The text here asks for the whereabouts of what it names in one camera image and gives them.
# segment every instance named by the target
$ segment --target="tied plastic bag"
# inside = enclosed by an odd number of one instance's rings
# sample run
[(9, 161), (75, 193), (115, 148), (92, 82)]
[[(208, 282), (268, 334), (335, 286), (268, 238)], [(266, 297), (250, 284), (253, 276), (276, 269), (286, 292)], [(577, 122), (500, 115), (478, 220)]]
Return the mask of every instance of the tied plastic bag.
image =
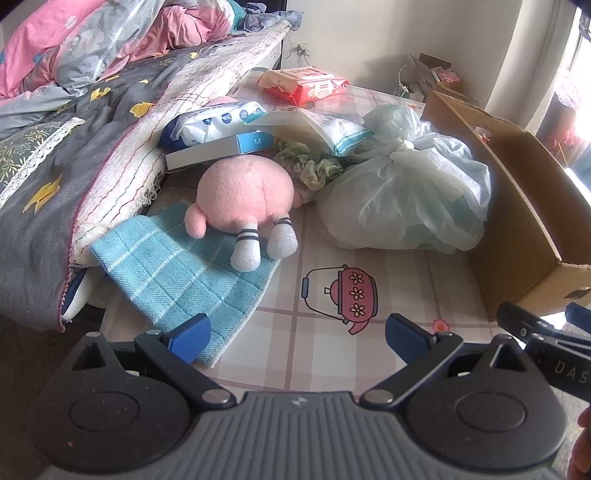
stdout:
[(488, 167), (408, 107), (382, 105), (363, 119), (374, 135), (350, 156), (362, 163), (316, 197), (328, 239), (342, 248), (474, 248), (491, 198)]

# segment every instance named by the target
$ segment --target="curtain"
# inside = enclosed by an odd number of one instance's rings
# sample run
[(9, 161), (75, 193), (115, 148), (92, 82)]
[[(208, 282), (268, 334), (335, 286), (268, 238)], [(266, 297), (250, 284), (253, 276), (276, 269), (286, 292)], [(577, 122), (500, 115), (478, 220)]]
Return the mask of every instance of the curtain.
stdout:
[(570, 0), (556, 0), (531, 89), (520, 108), (517, 124), (535, 134), (552, 100), (554, 82), (574, 56), (579, 38), (579, 16)]

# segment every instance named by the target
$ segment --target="blue towel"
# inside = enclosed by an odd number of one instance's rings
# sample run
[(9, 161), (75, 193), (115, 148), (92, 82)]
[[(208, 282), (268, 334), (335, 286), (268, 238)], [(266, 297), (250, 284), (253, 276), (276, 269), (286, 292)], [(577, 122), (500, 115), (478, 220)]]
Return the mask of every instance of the blue towel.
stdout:
[(237, 272), (230, 265), (236, 237), (213, 228), (200, 240), (190, 237), (186, 210), (176, 203), (157, 216), (131, 218), (90, 250), (159, 329), (169, 332), (197, 313), (209, 316), (212, 339), (197, 360), (212, 367), (260, 303), (278, 261), (261, 239), (261, 266)]

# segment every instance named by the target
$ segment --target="pink plush toy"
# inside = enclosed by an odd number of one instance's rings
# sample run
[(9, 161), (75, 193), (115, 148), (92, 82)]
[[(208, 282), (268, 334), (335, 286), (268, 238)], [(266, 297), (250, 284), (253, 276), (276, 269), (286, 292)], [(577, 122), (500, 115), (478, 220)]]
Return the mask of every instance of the pink plush toy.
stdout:
[(218, 160), (203, 174), (197, 200), (185, 214), (187, 233), (203, 238), (206, 225), (238, 235), (232, 267), (256, 270), (261, 263), (258, 228), (273, 225), (267, 243), (271, 258), (297, 250), (289, 211), (299, 206), (289, 174), (269, 158), (239, 155)]

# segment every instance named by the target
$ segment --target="open cardboard box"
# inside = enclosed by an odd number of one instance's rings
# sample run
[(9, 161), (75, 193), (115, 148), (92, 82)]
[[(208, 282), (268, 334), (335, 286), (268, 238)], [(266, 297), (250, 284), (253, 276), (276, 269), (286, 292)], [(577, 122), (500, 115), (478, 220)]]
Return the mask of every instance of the open cardboard box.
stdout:
[(421, 53), (418, 58), (410, 55), (410, 58), (415, 66), (414, 81), (418, 84), (425, 96), (428, 96), (431, 91), (435, 91), (451, 95), (465, 102), (477, 103), (474, 99), (463, 94), (464, 86), (461, 80), (458, 82), (437, 82), (433, 77), (430, 69), (441, 67), (447, 70), (452, 67), (451, 63), (438, 59), (437, 57), (425, 55), (424, 53)]
[(488, 317), (505, 300), (539, 316), (591, 303), (591, 208), (554, 157), (529, 132), (438, 92), (422, 119), (490, 168), (484, 237), (468, 252)]

